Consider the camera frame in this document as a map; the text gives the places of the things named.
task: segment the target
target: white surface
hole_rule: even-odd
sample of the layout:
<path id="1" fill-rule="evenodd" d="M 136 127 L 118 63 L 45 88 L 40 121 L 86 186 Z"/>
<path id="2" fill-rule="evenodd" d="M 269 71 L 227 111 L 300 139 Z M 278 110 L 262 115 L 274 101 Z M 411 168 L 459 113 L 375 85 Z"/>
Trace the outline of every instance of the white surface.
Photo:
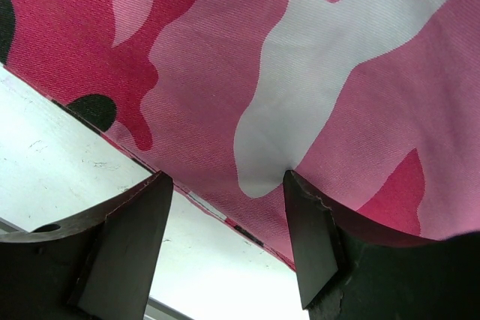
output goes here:
<path id="1" fill-rule="evenodd" d="M 0 69 L 0 217 L 32 230 L 146 170 Z M 308 319 L 295 274 L 176 193 L 151 296 L 194 320 Z"/>

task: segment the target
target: screw hole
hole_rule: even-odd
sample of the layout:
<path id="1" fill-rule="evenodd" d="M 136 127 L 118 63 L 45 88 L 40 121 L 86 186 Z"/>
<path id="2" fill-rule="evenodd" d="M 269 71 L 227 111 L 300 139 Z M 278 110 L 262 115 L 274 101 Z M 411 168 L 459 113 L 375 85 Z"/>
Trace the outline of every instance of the screw hole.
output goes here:
<path id="1" fill-rule="evenodd" d="M 40 228 L 34 230 L 33 232 L 54 232 L 55 230 L 60 229 L 61 226 L 59 224 L 48 224 L 41 226 Z"/>

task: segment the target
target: fabric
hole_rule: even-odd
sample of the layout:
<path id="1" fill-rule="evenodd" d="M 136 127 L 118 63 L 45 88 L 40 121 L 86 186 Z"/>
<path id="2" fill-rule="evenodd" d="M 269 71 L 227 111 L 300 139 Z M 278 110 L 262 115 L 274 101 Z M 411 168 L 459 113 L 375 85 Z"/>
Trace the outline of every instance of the fabric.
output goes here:
<path id="1" fill-rule="evenodd" d="M 480 0 L 0 0 L 0 61 L 290 265 L 295 169 L 413 235 L 480 229 Z"/>

